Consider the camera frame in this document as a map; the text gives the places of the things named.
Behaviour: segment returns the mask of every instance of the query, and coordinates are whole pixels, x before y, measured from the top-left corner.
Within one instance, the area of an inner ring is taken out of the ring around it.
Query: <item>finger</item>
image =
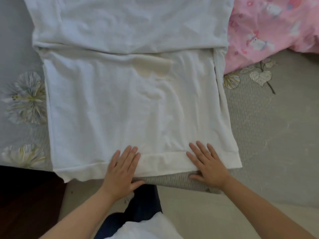
[[[112,157],[112,159],[111,159],[111,161],[110,161],[110,164],[108,165],[108,170],[109,170],[109,171],[115,167],[115,165],[116,165],[116,163],[117,163],[117,159],[118,159],[119,156],[120,156],[120,153],[121,153],[120,150],[117,150],[117,151],[114,153],[114,155],[113,155],[113,157]]]
[[[189,178],[192,179],[192,180],[197,180],[201,183],[205,183],[205,179],[203,176],[200,176],[200,175],[197,175],[197,174],[191,174],[189,175]]]
[[[130,164],[130,167],[128,169],[129,174],[131,174],[132,176],[135,173],[136,167],[138,166],[138,161],[141,157],[140,153],[135,154],[132,163]]]
[[[130,151],[129,155],[127,156],[127,158],[124,161],[123,167],[122,169],[124,169],[125,171],[127,171],[132,163],[132,160],[136,154],[136,152],[138,151],[137,147],[132,148],[132,150]]]
[[[134,183],[132,183],[131,185],[130,185],[130,191],[132,192],[132,191],[134,191],[134,190],[136,190],[138,187],[140,187],[140,186],[142,186],[142,185],[144,185],[145,184],[145,181],[137,181],[137,182],[134,182]]]
[[[204,154],[204,156],[207,159],[209,159],[209,160],[213,159],[211,153],[206,149],[206,147],[200,141],[197,141],[196,145],[198,146],[198,148],[201,150],[201,152]]]
[[[125,159],[127,158],[127,156],[129,155],[130,151],[131,151],[131,146],[127,146],[126,149],[124,149],[124,152],[122,153],[122,155],[120,156],[118,162],[117,162],[117,167],[118,169],[122,168]]]
[[[196,157],[203,163],[208,161],[208,158],[204,156],[204,154],[192,143],[189,144],[190,149],[194,152]]]
[[[220,160],[218,155],[217,155],[217,152],[215,151],[215,149],[213,148],[212,145],[210,145],[209,143],[207,144],[207,148],[208,150],[210,151],[211,155],[213,156],[214,159],[217,159],[217,160]]]
[[[193,154],[191,154],[190,152],[186,152],[186,155],[200,171],[204,168],[202,162],[199,161],[198,158],[195,157]]]

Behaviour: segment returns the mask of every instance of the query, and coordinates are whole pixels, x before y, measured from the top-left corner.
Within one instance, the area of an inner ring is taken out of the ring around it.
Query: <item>person's left hand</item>
[[[107,173],[99,192],[109,197],[113,202],[127,196],[135,189],[145,184],[144,181],[132,183],[132,179],[141,157],[137,147],[128,146],[122,155],[117,150],[108,166]]]

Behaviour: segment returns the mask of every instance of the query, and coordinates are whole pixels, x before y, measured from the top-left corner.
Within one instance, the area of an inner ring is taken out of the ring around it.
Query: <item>jeans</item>
[[[109,215],[101,225],[94,239],[111,237],[127,221],[147,221],[158,212],[162,212],[162,208],[157,187],[155,185],[142,185],[134,191],[134,197],[131,199],[125,212]]]

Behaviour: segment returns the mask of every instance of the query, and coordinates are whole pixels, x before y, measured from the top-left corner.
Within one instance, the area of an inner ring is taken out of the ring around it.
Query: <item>pink garment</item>
[[[235,0],[225,74],[285,48],[319,53],[319,0]]]

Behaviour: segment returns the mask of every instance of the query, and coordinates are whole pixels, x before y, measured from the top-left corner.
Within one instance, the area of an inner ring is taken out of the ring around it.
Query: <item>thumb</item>
[[[205,179],[201,175],[191,174],[191,175],[189,175],[189,178],[192,179],[192,180],[197,180],[197,181],[199,181],[201,183],[205,183]]]
[[[136,190],[138,187],[140,187],[141,185],[144,185],[145,184],[145,181],[137,181],[137,182],[134,182],[130,185],[130,190],[131,191],[134,191]]]

